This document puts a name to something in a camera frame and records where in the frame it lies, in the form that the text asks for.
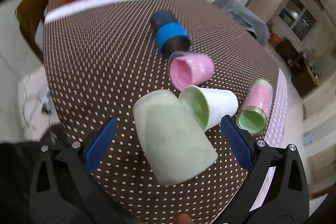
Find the brown chair back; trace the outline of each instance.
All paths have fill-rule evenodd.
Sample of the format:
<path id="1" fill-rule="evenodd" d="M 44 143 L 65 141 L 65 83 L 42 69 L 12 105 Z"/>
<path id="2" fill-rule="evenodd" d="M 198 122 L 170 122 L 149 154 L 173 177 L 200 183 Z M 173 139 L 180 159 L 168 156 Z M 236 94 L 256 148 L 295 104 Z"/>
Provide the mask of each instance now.
<path id="1" fill-rule="evenodd" d="M 15 10 L 23 38 L 42 63 L 43 52 L 36 44 L 35 36 L 40 21 L 44 22 L 44 10 L 47 5 L 48 0 L 22 0 Z"/>

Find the brown polka dot tablecloth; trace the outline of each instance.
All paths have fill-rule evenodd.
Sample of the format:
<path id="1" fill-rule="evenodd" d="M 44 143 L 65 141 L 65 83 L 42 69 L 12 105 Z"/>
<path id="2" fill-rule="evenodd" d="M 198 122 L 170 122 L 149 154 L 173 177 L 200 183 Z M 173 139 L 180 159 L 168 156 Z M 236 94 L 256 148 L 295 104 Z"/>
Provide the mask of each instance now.
<path id="1" fill-rule="evenodd" d="M 229 89 L 242 105 L 260 77 L 274 87 L 270 124 L 256 135 L 281 144 L 287 108 L 283 73 L 268 53 L 222 10 L 205 0 L 80 0 L 46 15 L 44 60 L 59 119 L 69 138 L 82 141 L 108 116 L 118 133 L 92 174 L 111 197 L 149 224 L 172 224 L 186 213 L 198 224 L 211 223 L 246 177 L 219 126 L 205 134 L 218 159 L 200 175 L 179 185 L 158 184 L 135 130 L 133 105 L 145 94 L 170 89 L 167 60 L 154 42 L 150 17 L 171 11 L 192 41 L 192 52 L 209 55 L 214 76 L 201 87 Z M 265 183 L 269 183 L 269 174 Z"/>

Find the chair with gray cloth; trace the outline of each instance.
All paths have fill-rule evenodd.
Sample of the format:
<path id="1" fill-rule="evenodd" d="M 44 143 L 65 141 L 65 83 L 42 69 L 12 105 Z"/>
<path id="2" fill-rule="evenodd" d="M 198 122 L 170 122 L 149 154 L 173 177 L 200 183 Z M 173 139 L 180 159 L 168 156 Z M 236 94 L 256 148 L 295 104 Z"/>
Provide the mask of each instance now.
<path id="1" fill-rule="evenodd" d="M 215 0 L 212 4 L 224 10 L 234 21 L 248 31 L 260 45 L 266 46 L 269 40 L 268 27 L 248 8 L 236 0 Z"/>

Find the blue band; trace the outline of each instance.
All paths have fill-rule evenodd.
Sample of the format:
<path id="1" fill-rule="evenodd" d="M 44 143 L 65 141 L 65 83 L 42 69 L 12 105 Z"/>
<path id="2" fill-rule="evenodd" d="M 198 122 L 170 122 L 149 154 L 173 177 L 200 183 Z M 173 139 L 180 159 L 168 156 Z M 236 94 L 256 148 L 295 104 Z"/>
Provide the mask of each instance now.
<path id="1" fill-rule="evenodd" d="M 178 22 L 170 22 L 165 25 L 163 25 L 160 29 L 158 29 L 155 40 L 157 43 L 157 46 L 159 47 L 159 50 L 162 50 L 163 44 L 172 37 L 175 36 L 181 36 L 181 37 L 187 37 L 189 39 L 188 34 L 182 27 L 182 25 Z"/>

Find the silver bolt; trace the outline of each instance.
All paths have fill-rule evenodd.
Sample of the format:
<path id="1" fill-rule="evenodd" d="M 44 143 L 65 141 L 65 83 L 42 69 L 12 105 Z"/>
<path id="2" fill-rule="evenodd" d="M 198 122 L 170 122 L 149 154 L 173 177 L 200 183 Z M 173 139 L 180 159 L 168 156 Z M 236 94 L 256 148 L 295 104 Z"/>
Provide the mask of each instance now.
<path id="1" fill-rule="evenodd" d="M 42 152 L 45 152 L 45 151 L 47 151 L 49 149 L 49 147 L 47 146 L 47 145 L 43 145 L 42 147 L 41 147 L 41 151 Z"/>
<path id="2" fill-rule="evenodd" d="M 81 143 L 79 141 L 73 142 L 71 145 L 73 148 L 78 148 L 81 146 Z"/>
<path id="3" fill-rule="evenodd" d="M 264 147 L 266 145 L 266 143 L 263 140 L 259 140 L 257 141 L 257 145 L 260 147 Z"/>
<path id="4" fill-rule="evenodd" d="M 292 150 L 292 151 L 295 151 L 296 150 L 296 146 L 293 145 L 293 144 L 290 144 L 289 145 L 289 149 Z"/>

